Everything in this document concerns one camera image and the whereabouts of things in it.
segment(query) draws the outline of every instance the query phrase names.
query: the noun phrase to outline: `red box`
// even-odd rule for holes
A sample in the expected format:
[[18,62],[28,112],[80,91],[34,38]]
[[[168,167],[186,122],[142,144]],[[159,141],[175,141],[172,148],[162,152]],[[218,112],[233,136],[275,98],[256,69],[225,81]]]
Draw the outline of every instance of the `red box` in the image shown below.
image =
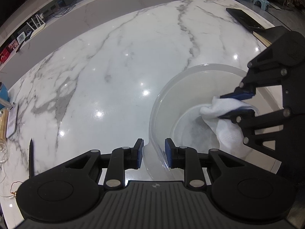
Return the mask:
[[0,53],[0,62],[4,63],[9,58],[10,52],[4,48],[4,50]]
[[6,49],[11,53],[13,50],[15,50],[18,47],[18,41],[14,39],[7,47]]

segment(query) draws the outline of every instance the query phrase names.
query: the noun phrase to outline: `white marble surface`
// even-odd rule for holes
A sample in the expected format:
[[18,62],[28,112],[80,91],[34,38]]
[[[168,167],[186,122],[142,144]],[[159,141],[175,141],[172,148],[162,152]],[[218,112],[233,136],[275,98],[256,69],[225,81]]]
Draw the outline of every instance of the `white marble surface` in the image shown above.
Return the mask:
[[[10,90],[19,103],[18,125],[8,140],[1,195],[9,195],[12,182],[28,178],[31,138],[35,174],[90,149],[110,153],[138,138],[147,143],[153,103],[176,74],[205,63],[247,71],[265,47],[226,7],[242,8],[272,26],[234,0],[175,1],[106,22],[29,70]],[[126,171],[126,177],[149,179],[142,171]],[[15,227],[22,221],[15,199],[0,201],[8,227]]]
[[11,53],[0,66],[0,80],[9,89],[35,64],[82,33],[127,13],[172,1],[177,0],[82,0],[66,15],[49,20],[18,53]]

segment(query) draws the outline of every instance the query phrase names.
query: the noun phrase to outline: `black pen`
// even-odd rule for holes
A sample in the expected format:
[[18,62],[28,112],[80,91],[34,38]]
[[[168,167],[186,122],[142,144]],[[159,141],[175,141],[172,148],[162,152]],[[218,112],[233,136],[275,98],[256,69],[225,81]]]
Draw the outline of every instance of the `black pen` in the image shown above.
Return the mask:
[[29,178],[34,176],[34,146],[33,139],[30,141],[29,147]]

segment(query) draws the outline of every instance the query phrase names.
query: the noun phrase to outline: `white cloth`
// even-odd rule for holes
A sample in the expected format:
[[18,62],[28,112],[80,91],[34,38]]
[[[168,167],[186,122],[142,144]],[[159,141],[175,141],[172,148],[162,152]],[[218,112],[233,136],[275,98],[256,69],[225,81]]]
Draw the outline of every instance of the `white cloth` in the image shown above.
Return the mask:
[[236,109],[253,109],[256,113],[257,108],[252,105],[233,99],[214,96],[212,104],[204,104],[200,109],[200,114],[204,122],[216,134],[219,141],[220,150],[227,152],[235,157],[245,158],[251,148],[243,144],[243,134],[240,127],[233,124],[228,119],[218,119]]

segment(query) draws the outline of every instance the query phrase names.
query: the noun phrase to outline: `circular pad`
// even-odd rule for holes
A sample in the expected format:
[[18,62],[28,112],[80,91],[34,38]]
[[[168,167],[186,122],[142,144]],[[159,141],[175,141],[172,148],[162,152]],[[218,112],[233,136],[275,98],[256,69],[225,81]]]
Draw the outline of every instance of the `circular pad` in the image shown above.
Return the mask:
[[289,212],[295,189],[263,169],[228,168],[212,185],[211,195],[225,213],[247,221],[281,219]]
[[25,219],[58,223],[85,215],[99,198],[99,187],[88,175],[62,168],[26,180],[16,201]]

